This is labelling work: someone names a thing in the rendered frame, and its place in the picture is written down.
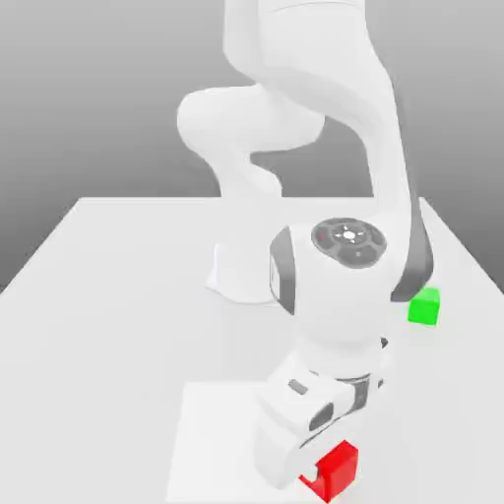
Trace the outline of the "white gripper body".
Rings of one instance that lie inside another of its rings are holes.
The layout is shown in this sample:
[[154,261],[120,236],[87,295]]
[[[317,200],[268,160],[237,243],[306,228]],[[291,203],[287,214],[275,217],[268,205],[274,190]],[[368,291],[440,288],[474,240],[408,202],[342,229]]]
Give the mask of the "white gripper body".
[[292,434],[260,412],[254,430],[254,465],[270,486],[285,489],[300,475],[314,476],[318,461],[346,436],[347,421],[341,418],[304,443],[306,436]]

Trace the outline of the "small red cube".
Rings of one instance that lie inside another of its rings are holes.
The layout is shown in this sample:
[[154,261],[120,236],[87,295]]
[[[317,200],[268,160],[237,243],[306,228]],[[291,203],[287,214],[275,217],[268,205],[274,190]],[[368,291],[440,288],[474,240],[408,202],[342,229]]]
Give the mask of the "small red cube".
[[315,464],[316,475],[312,479],[304,474],[298,479],[329,504],[355,481],[358,455],[358,449],[344,440]]

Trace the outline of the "small green cube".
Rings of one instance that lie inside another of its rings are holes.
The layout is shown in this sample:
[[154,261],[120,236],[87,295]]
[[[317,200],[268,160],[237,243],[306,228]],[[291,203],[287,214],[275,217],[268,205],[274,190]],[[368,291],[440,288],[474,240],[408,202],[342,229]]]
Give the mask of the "small green cube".
[[426,287],[410,302],[408,321],[426,326],[435,326],[440,309],[440,290],[436,287]]

